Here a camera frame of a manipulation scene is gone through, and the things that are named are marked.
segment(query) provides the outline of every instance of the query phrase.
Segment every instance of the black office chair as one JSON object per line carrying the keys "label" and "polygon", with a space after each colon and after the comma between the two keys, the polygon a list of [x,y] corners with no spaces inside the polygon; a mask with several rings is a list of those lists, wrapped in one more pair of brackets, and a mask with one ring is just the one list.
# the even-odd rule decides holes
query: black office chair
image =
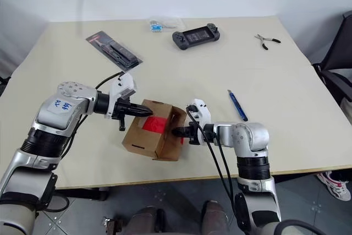
{"label": "black office chair", "polygon": [[337,104],[346,97],[352,101],[352,83],[335,69],[352,69],[352,11],[343,14],[343,21],[331,47],[321,63],[313,64],[321,80]]}
{"label": "black office chair", "polygon": [[0,76],[0,96],[5,91],[5,88],[6,88],[7,84],[9,83],[9,80],[10,80],[10,77],[7,77],[6,79],[3,79]]}

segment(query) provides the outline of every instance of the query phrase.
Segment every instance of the silver robot arm segment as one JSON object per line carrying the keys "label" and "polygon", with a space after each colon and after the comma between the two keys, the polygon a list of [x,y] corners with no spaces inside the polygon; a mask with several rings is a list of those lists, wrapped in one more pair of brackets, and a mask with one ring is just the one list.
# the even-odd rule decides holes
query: silver robot arm segment
{"label": "silver robot arm segment", "polygon": [[135,91],[127,73],[113,82],[109,95],[75,82],[58,86],[57,93],[40,107],[28,137],[0,181],[0,234],[32,233],[36,212],[48,206],[55,190],[57,176],[52,171],[82,115],[104,114],[119,120],[124,130],[125,114],[152,114],[147,107],[130,103]]}
{"label": "silver robot arm segment", "polygon": [[[202,100],[194,100],[188,111],[203,128],[209,142],[234,149],[237,157],[238,187],[235,196],[235,214],[239,228],[246,234],[260,235],[271,223],[275,229],[281,221],[274,178],[270,175],[268,161],[269,133],[259,123],[210,122],[210,113]],[[198,126],[175,128],[174,135],[190,138],[190,144],[203,144],[205,139]]]}

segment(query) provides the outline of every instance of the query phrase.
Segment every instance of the pliers handle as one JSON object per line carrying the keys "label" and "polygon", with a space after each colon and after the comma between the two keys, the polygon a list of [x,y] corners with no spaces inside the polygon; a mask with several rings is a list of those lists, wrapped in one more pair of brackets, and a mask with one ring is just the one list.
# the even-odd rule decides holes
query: pliers handle
{"label": "pliers handle", "polygon": [[273,41],[273,42],[281,43],[281,41],[279,41],[278,39],[264,38],[263,36],[261,36],[259,34],[257,34],[255,37],[260,40],[262,47],[266,50],[269,50],[269,49],[264,44],[264,41]]}

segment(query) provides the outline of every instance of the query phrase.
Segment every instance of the handwritten label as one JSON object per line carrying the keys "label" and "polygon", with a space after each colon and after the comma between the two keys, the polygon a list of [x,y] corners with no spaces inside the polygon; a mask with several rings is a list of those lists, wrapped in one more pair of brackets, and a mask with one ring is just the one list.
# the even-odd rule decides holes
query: handwritten label
{"label": "handwritten label", "polygon": [[60,113],[67,113],[71,111],[71,108],[74,106],[74,104],[66,102],[65,100],[62,99],[55,99],[50,105],[48,110],[60,114]]}

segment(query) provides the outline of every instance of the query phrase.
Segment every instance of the person's leg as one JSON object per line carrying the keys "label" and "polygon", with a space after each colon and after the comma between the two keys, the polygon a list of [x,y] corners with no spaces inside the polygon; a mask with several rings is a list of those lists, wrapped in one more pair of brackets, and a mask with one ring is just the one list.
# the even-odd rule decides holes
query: person's leg
{"label": "person's leg", "polygon": [[153,206],[145,207],[133,215],[125,229],[123,235],[143,234],[155,232],[155,221],[157,209]]}
{"label": "person's leg", "polygon": [[351,178],[350,171],[326,171],[317,174],[317,178],[326,185],[329,192],[342,201],[351,200],[351,193],[347,189],[347,179]]}
{"label": "person's leg", "polygon": [[229,223],[226,213],[216,201],[208,201],[202,219],[202,235],[228,235]]}

